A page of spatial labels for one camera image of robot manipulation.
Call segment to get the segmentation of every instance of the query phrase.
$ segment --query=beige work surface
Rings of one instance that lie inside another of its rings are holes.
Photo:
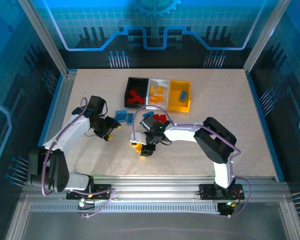
[[[237,139],[242,154],[234,159],[234,174],[275,176],[275,170],[245,72],[241,69],[79,69],[66,110],[63,125],[80,99],[91,95],[104,98],[108,116],[124,107],[128,77],[174,79],[191,82],[189,113],[169,112],[176,123],[202,123],[214,117]],[[144,129],[135,122],[136,132]],[[198,144],[174,141],[159,144],[152,156],[141,158],[129,142],[132,127],[121,123],[114,138],[104,141],[97,136],[83,136],[66,156],[69,171],[89,175],[201,175],[214,176],[214,165]]]

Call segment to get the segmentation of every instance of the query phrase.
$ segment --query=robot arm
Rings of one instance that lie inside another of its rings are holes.
[[[234,145],[237,142],[235,136],[222,126],[217,120],[208,117],[203,125],[199,124],[176,124],[166,121],[161,124],[153,117],[147,116],[140,124],[146,129],[145,133],[133,133],[130,136],[132,144],[142,144],[140,154],[150,156],[155,150],[156,144],[160,142],[190,141],[198,143],[208,158],[213,161],[215,171],[215,184],[222,189],[228,189],[234,178],[232,175],[232,163],[228,160],[234,151],[230,146],[219,138],[203,129],[202,126],[214,131],[229,143]]]
[[[114,118],[105,116],[104,106],[108,111],[107,103],[98,96],[91,96],[85,112],[79,117],[84,110],[83,107],[77,107],[73,110],[72,115],[64,128],[62,128],[51,140],[43,144],[42,147],[34,148],[29,153],[28,158],[28,178],[29,185],[42,186],[43,163],[48,150],[52,147],[48,156],[48,163],[45,170],[45,189],[55,192],[64,190],[86,190],[93,192],[92,177],[85,174],[69,172],[66,155],[71,151],[73,146],[79,141],[83,134],[90,128],[94,133],[109,141],[112,136],[111,132],[121,125]]]

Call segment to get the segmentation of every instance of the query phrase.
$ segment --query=black mounting plate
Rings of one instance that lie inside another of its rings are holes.
[[[226,196],[221,198],[217,195],[216,187],[214,184],[200,184],[199,191],[197,195],[200,195],[201,200],[237,200],[238,196],[235,194],[237,192],[240,194],[240,200],[245,199],[245,194],[243,192],[243,187],[241,184],[233,184],[226,190]]]
[[[103,190],[107,190],[110,188],[111,188],[110,184],[95,184],[94,185],[95,193],[103,191]],[[108,200],[110,198],[110,195],[111,195],[111,192],[109,191],[109,193],[105,192],[102,194],[93,195],[92,197],[88,197],[87,195],[81,195],[76,192],[70,191],[66,194],[66,199],[67,200],[80,200],[82,198],[85,198],[85,199],[91,199],[91,200],[97,200],[97,199]]]

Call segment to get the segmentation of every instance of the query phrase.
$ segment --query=blue brick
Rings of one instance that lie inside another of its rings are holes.
[[[115,116],[116,117],[127,116],[127,115],[128,115],[127,110],[118,110],[118,111],[115,111]]]
[[[143,116],[143,118],[145,118],[145,117],[148,116],[148,115],[154,116],[155,113],[154,113],[153,111],[150,111],[150,112],[147,112],[147,113],[143,114],[142,116]]]
[[[133,120],[134,120],[134,114],[128,113],[128,120],[127,120],[128,125],[132,125]]]
[[[126,115],[115,116],[114,119],[117,120],[119,123],[123,123],[127,121],[127,116]]]
[[[187,96],[187,92],[186,91],[182,91],[179,101],[184,102],[186,100],[186,96]]]

